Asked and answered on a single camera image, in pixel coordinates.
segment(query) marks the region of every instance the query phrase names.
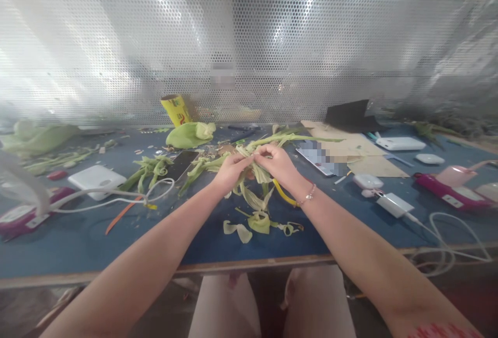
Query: forearm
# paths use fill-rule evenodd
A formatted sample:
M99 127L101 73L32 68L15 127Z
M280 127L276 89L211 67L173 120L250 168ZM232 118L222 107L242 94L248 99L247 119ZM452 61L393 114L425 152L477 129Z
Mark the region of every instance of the forearm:
M112 262L43 336L125 335L165 288L222 197L209 185L169 214Z
M311 183L299 176L288 188L302 200ZM395 316L433 309L443 322L462 316L399 251L318 188L302 207L337 263L387 322Z

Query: wrist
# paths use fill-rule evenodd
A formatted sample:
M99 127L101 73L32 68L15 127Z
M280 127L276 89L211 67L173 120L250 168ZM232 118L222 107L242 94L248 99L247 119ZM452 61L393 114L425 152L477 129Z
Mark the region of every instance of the wrist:
M296 176L287 180L283 186L297 202L301 202L310 193L313 183L297 172Z
M217 199L220 201L224 196L226 196L228 193L225 193L225 190L222 186L216 183L216 181L210 182L205 188L207 192L209 192L209 195L212 196L213 198Z

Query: blue tabletop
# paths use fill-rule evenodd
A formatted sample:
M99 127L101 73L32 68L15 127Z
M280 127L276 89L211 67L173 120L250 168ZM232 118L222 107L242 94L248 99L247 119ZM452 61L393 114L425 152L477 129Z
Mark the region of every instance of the blue tabletop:
M138 130L127 130L126 132L130 135L129 138L121 138L122 134L115 133L106 136L77 137L73 139L68 147L71 145L94 147L97 143L102 144L111 138L115 139L119 145L108 150L106 154L92 155L88 160L69 170L70 174L100 162L100 164L106 165L108 168L114 168L114 171L121 175L130 176L138 168L136 164L132 163L133 160L139 160L141 156L153 157L158 149L165 146L167 133L142 134ZM218 140L230 138L234 136L234 132L236 133L236 131L230 131L226 128L218 129L212 145L217 147ZM260 131L252 139L258 139L265 133L271 134L271 129L268 127L266 131ZM414 130L410 126L402 125L383 132L382 135L414 136ZM417 152L411 151L395 152L395 154L413 163L414 168L407 167L397 161L393 161L393 163L408 175L413 175L415 172L438 173L448 165L471 166L482 160L495 158L494 154L486 151L464 148L448 143L442 136L438 136L438 139L443 143L446 151L441 151L437 147L432 149L427 146L423 153L435 153L443 157L446 162L442 166L423 165L414 160ZM142 149L144 152L137 156L134 153L137 149ZM379 233L393 246L408 248L436 245L436 241L431 238L431 235L424 233L416 224L403 219L397 220L372 200L363 198L360 188L352 181L352 175L340 184L334 185L334 181L338 177L324 177L295 151L294 146L288 146L287 151L296 167L305 177L315 182L320 189ZM479 175L467 184L469 187L475 188L482 184L498 181L498 169L492 166L485 166L478 172ZM0 244L0 260L2 262L0 279L101 271L128 246L172 210L179 207L185 199L204 187L212 178L212 173L204 173L180 200L177 196L177 190L173 190L167 197L159 201L158 210L150 210L142 205L135 205L107 236L105 235L107 226L127 203L113 203L82 213L57 214L43 223L34 233ZM71 186L66 179L52 182L46 177L40 177L40 180L47 187ZM432 193L415 186L411 178L382 178L382 181L384 182L383 190L397 194L414 206L415 210L412 213L422 222L426 222L428 215L432 212L446 212L466 221L483 242L498 241L498 215L493 213L458 212ZM251 186L255 193L261 194L259 186L256 186L255 183L252 183ZM94 204L95 201L85 198L75 207L80 208ZM16 202L14 201L4 197L0 198L2 212L15 205ZM246 222L245 217L235 211L235 207L240 207L245 212L252 211L242 197L233 194L229 199L223 199L192 241L182 264L329 253L316 229L311 225L304 213L285 203L278 194L275 194L269 203L271 219L281 223L286 223L287 221L302 223L305 228L303 232L286 237L282 231L272 229L269 235L254 233L251 241L244 245L236 234L223 234L224 220L230 220L232 223ZM450 219L438 221L438 224L447 243L467 244L473 242L472 237Z

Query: charging cable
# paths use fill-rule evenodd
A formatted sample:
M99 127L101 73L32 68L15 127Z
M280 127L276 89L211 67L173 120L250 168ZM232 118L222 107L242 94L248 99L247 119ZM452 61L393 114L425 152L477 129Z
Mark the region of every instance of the charging cable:
M149 196L152 193L152 191L155 189L156 186L159 184L170 184L170 187L160 196L150 199ZM67 197L53 203L50 205L49 211L57 212L57 213L63 213L63 214L72 214L72 213L77 213L77 212L83 212L83 211L88 211L94 208L99 208L105 205L108 205L110 203L122 201L122 202L130 202L130 203L143 203L144 205L148 205L150 202L157 201L161 198L163 198L165 195L167 195L171 189L175 186L175 180L172 178L165 178L163 180L159 180L157 183L155 183L147 192L147 194L140 194L140 193L130 193L130 192L125 192L121 190L109 190L109 189L87 189L87 190L81 190L79 192L73 193L71 195L68 195ZM59 207L62 207L64 204L66 204L69 201L72 201L74 198L77 198L79 196L88 194L88 193L94 193L94 192L104 192L104 193L110 193L110 194L119 194L119 195L127 195L127 196L133 196L133 197L141 197L143 200L141 201L133 201L133 200L127 200L124 198L116 198L108 202L101 203L99 205L91 206L91 207L84 207L80 209L75 209L75 210L62 210L59 209Z
M439 248L422 248L410 257L410 260L413 261L413 259L420 254L427 254L430 252L440 252L441 253L441 259L440 259L436 269L431 271L431 272L424 273L425 276L434 277L434 276L438 276L438 275L441 275L441 274L449 271L455 265L457 255L462 256L462 257L466 257L469 259L479 260L481 262L492 262L493 261L493 258L489 255L489 253L487 252L486 248L484 247L483 243L481 242L481 240L479 239L477 234L472 230L471 227L469 227L467 225L467 223L465 221L459 219L458 217L450 215L450 214L446 214L446 213L440 213L440 212L431 213L429 215L429 222L431 223L431 226L433 228L431 230L426 225L424 225L419 219L417 219L415 216L413 216L411 213L405 212L404 216L407 219L414 222L415 224L418 224L419 226L421 226L423 229L427 230L434 237L436 237L439 241L439 244L440 244ZM434 218L436 216L446 216L446 217L452 218L452 219L458 221L459 223L461 223L467 229L467 231L472 235L472 237L474 237L477 245L479 246L479 249L484 254L484 257L478 257L478 256L470 255L470 254L467 254L467 253L464 253L461 251L455 251L455 250L451 249L448 246L448 244L443 240L441 233L439 232L439 230L434 222Z

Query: floor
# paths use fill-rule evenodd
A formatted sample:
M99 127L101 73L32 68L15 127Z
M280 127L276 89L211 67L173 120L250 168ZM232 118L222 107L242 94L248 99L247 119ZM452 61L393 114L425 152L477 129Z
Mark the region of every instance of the floor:
M260 270L249 273L260 313L263 338L281 334L285 312L279 308L290 270ZM434 279L434 284L486 337L498 337L498 263L456 266ZM193 278L200 285L201 278ZM345 280L351 315L358 338L391 337L382 318L367 298L355 298L360 291ZM32 288L0 291L0 336L21 338L50 311L63 289ZM172 338L188 336L196 294L169 283L164 292L138 321L129 338Z

